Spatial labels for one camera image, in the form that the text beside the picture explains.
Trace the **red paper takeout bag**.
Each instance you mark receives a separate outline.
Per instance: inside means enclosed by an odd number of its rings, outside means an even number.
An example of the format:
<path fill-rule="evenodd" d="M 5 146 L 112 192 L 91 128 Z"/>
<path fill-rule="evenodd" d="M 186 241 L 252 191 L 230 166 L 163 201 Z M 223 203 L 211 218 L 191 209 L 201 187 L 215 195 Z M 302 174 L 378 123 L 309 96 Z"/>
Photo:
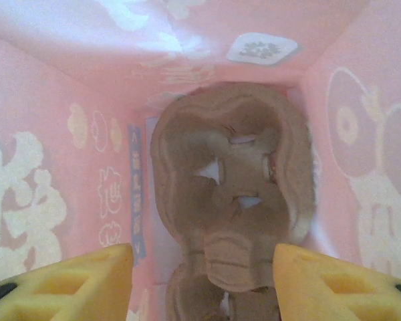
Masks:
<path fill-rule="evenodd" d="M 227 83 L 306 118 L 316 210 L 285 244 L 401 279 L 401 0 L 0 0 L 0 281 L 129 243 L 126 321 L 168 321 L 152 134 Z"/>

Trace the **brown pulp cup carrier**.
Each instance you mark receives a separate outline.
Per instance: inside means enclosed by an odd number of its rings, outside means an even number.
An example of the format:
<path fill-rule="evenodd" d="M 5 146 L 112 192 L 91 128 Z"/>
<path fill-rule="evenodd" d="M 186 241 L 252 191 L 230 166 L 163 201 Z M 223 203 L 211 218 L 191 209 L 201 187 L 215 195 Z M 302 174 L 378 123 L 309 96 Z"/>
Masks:
<path fill-rule="evenodd" d="M 182 250 L 168 321 L 280 321 L 273 254 L 316 210 L 311 137 L 281 92 L 227 83 L 178 98 L 150 144 L 160 219 Z"/>

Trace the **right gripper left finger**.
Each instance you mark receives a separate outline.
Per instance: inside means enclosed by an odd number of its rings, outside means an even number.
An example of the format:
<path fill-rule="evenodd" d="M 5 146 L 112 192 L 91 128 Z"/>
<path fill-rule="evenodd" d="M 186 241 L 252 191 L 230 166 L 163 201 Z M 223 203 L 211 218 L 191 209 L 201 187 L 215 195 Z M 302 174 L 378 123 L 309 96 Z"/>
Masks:
<path fill-rule="evenodd" d="M 0 281 L 0 321 L 126 321 L 129 243 L 104 247 Z"/>

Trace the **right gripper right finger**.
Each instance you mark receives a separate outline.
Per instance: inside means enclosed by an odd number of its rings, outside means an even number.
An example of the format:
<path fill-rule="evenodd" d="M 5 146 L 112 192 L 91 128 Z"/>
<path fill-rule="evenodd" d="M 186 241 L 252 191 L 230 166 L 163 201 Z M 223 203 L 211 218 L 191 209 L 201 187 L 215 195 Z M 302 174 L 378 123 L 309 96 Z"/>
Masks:
<path fill-rule="evenodd" d="M 401 321 L 401 279 L 280 243 L 274 283 L 282 321 Z"/>

